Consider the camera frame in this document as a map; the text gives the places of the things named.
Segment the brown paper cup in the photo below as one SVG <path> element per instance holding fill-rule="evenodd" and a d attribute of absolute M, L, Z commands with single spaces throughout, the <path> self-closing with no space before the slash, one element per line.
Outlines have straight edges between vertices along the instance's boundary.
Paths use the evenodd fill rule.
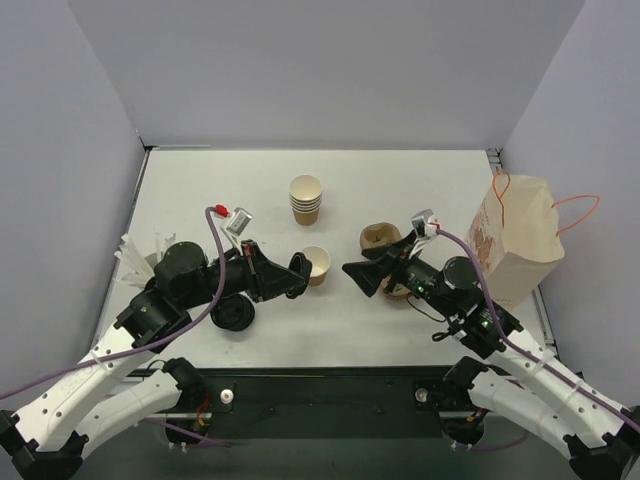
<path fill-rule="evenodd" d="M 329 253 L 319 246 L 304 247 L 302 253 L 312 264 L 309 285 L 312 287 L 320 286 L 326 280 L 331 266 Z"/>

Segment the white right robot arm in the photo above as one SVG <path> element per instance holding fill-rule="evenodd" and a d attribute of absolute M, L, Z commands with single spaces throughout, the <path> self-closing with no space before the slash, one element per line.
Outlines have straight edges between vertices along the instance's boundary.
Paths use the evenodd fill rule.
<path fill-rule="evenodd" d="M 415 235 L 365 252 L 342 270 L 366 296 L 384 280 L 443 316 L 442 337 L 472 351 L 447 373 L 446 401 L 472 403 L 553 446 L 581 479 L 624 479 L 639 459 L 639 410 L 614 401 L 566 367 L 493 302 L 469 253 L 436 269 L 414 253 Z"/>

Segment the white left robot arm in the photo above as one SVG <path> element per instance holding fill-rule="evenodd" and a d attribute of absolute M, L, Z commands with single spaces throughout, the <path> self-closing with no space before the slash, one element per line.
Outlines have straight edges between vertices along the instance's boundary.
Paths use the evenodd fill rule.
<path fill-rule="evenodd" d="M 191 322 L 189 311 L 236 297 L 253 302 L 295 298 L 312 263 L 297 252 L 288 266 L 271 262 L 246 240 L 209 262 L 202 248 L 180 242 L 168 248 L 151 279 L 83 359 L 45 393 L 15 412 L 1 413 L 1 446 L 24 479 L 69 479 L 101 444 L 143 418 L 204 400 L 204 379 L 185 358 L 164 361 L 141 383 L 110 391 L 161 353 L 171 335 Z"/>

